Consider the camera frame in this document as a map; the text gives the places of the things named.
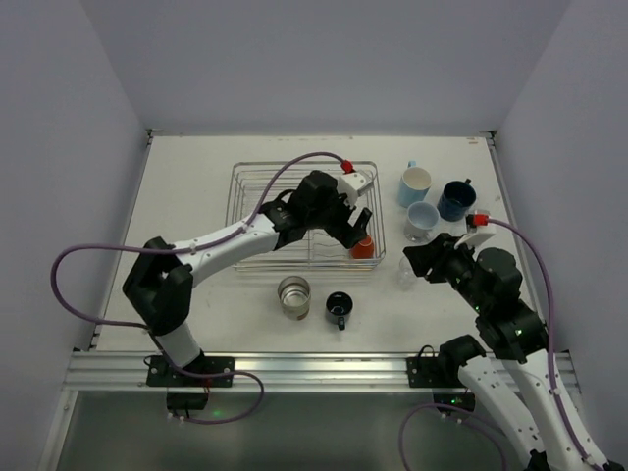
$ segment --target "light blue mug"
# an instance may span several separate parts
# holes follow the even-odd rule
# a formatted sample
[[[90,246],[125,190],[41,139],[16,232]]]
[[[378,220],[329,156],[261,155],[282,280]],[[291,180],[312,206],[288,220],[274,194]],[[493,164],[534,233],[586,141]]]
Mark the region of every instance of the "light blue mug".
[[[412,203],[423,201],[425,195],[432,186],[432,176],[430,173],[416,166],[416,162],[411,160],[408,162],[408,168],[401,175],[399,182],[399,194],[397,202],[407,208]]]

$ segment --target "table top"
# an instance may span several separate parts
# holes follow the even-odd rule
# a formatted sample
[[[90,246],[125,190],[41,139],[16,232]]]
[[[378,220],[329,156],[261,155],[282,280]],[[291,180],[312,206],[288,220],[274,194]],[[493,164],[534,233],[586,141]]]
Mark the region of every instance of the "table top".
[[[154,138],[126,244],[142,246],[161,236],[167,242],[212,233],[225,223],[234,164],[245,161],[287,161],[316,150],[336,152],[349,160],[377,164],[382,194],[386,257],[370,272],[242,273],[233,268],[215,274],[192,294],[187,318],[201,348],[215,352],[406,352],[473,334],[475,313],[446,284],[417,280],[410,289],[397,281],[405,210],[395,202],[401,172],[415,160],[432,174],[426,201],[436,204],[443,186],[471,179],[478,194],[475,208],[507,221],[503,195],[487,142],[477,137],[405,136],[157,136]],[[464,225],[440,222],[439,232],[460,234]],[[513,253],[521,263],[508,231],[485,244]],[[138,321],[122,293],[135,255],[123,254],[105,316]],[[287,273],[303,276],[311,286],[311,308],[302,321],[281,310],[277,286]],[[346,330],[325,319],[325,300],[337,290],[351,295],[354,308]],[[522,298],[529,302],[527,284]],[[103,326],[98,350],[153,350],[138,329]]]

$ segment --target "wire basket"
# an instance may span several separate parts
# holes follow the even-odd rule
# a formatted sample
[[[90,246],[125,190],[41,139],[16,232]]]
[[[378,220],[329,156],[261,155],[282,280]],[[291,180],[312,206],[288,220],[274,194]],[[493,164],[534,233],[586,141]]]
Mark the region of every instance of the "wire basket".
[[[249,215],[268,184],[271,177],[285,162],[240,162],[234,165],[229,201],[227,204],[226,226],[241,221]],[[384,242],[384,221],[382,200],[377,167],[373,162],[353,162],[355,170],[365,172],[373,185],[357,201],[349,222],[355,222],[362,208],[369,208],[373,216],[367,226],[367,233],[375,243],[373,258],[353,259],[338,241],[329,237],[325,231],[308,231],[298,242],[291,243],[280,250],[263,253],[247,258],[235,264],[238,270],[372,270],[386,254]],[[274,199],[285,189],[296,189],[301,180],[313,170],[321,170],[332,177],[342,175],[339,163],[334,160],[299,162],[289,167],[277,179],[266,201]]]

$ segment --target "dish rack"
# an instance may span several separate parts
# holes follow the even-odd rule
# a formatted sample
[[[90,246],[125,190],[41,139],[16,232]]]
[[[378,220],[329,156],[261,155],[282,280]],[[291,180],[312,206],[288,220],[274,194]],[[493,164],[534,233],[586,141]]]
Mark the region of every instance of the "dish rack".
[[[231,225],[249,215],[257,204],[271,177],[285,162],[240,162],[234,165],[229,188],[225,225]],[[353,259],[342,245],[329,237],[323,230],[308,231],[298,242],[280,250],[263,253],[235,264],[241,271],[255,270],[372,270],[386,254],[384,241],[384,221],[377,166],[373,162],[352,162],[355,170],[365,172],[373,185],[359,197],[353,211],[352,225],[362,208],[369,208],[373,215],[367,226],[367,233],[375,243],[373,258]],[[277,179],[266,201],[274,199],[285,189],[296,189],[301,180],[313,170],[321,170],[332,177],[339,177],[343,171],[336,160],[299,162],[289,167]]]

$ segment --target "red cup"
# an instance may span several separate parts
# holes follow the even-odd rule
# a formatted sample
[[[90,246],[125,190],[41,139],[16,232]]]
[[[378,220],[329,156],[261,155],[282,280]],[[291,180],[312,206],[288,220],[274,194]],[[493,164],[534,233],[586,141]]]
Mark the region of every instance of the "red cup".
[[[367,235],[365,239],[357,242],[355,246],[349,250],[349,254],[351,258],[356,259],[373,258],[375,254],[375,243],[373,239]]]

